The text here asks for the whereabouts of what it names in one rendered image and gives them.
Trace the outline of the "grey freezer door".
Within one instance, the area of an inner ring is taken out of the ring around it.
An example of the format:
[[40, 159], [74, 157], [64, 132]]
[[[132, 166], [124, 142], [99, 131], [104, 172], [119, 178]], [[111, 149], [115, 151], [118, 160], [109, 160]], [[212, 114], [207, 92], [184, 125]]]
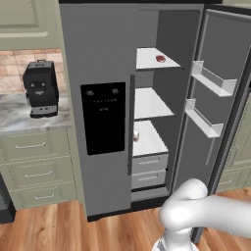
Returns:
[[136, 73], [134, 4], [62, 3], [61, 22], [87, 219], [125, 213], [130, 75]]

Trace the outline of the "grey fridge drawer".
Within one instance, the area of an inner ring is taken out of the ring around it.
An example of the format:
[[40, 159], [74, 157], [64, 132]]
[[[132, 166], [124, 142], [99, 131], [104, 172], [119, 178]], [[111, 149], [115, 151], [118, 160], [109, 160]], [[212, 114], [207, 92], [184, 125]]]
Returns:
[[146, 173], [133, 174], [131, 176], [131, 188], [141, 188], [165, 182], [166, 170], [151, 171]]
[[168, 154], [134, 158], [132, 160], [132, 172], [134, 174], [139, 174], [164, 170], [168, 165], [168, 159]]

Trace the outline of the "grey side-by-side fridge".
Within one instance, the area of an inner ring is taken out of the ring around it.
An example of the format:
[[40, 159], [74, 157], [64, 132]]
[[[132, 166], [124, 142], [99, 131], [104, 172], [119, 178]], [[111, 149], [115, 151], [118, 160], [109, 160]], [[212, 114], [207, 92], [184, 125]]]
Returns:
[[[131, 189], [131, 204], [165, 196], [171, 186], [188, 78], [203, 7], [189, 2], [137, 7], [136, 73], [132, 160], [168, 154], [163, 184]], [[157, 55], [166, 62], [159, 63]]]

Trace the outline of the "grey fridge door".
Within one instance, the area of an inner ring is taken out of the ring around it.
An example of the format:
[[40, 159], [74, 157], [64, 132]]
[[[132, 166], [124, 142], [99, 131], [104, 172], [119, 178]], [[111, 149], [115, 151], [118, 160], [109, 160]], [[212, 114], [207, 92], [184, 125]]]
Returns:
[[251, 72], [251, 9], [207, 5], [190, 73], [174, 187], [190, 178], [213, 194]]

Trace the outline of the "black coffee machine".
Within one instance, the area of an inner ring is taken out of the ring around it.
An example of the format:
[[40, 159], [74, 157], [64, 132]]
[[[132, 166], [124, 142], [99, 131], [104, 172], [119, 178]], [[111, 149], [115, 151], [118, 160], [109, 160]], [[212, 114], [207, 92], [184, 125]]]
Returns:
[[55, 65], [44, 59], [30, 62], [23, 74], [25, 97], [33, 119], [58, 115], [59, 90]]

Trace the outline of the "green drawer front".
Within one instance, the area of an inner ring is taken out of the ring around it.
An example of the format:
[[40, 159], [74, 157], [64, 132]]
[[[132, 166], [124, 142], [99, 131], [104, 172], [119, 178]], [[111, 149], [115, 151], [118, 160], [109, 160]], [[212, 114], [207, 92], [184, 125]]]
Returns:
[[[45, 142], [46, 146], [31, 149], [16, 149], [15, 147], [42, 142]], [[0, 136], [0, 164], [69, 154], [69, 142], [64, 129]]]
[[[44, 200], [34, 199], [34, 196], [47, 196], [53, 193], [55, 193], [53, 198]], [[75, 183], [73, 181], [14, 190], [10, 192], [10, 195], [17, 209], [33, 208], [76, 200]]]
[[[50, 176], [26, 178], [27, 175], [44, 174]], [[23, 189], [53, 182], [73, 181], [73, 166], [70, 157], [50, 158], [4, 165], [2, 177], [10, 190]]]

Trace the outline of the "green base cupboards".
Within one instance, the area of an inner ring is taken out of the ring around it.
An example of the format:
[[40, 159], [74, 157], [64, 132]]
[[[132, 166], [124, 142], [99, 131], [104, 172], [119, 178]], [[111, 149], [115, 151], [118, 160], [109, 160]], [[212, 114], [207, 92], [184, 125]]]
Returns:
[[251, 186], [251, 94], [249, 95], [217, 191]]

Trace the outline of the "black appliance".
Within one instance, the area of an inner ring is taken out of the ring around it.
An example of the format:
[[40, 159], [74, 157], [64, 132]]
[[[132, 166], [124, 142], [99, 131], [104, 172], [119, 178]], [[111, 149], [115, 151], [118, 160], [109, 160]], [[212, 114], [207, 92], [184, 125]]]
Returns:
[[16, 209], [4, 179], [0, 174], [0, 225], [12, 223], [15, 220], [15, 216]]

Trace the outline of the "green wall cupboard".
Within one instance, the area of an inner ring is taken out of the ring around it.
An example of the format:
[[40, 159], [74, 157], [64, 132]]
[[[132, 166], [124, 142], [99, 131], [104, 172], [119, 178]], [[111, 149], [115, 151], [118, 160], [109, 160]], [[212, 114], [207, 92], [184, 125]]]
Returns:
[[0, 50], [58, 49], [58, 0], [0, 0]]

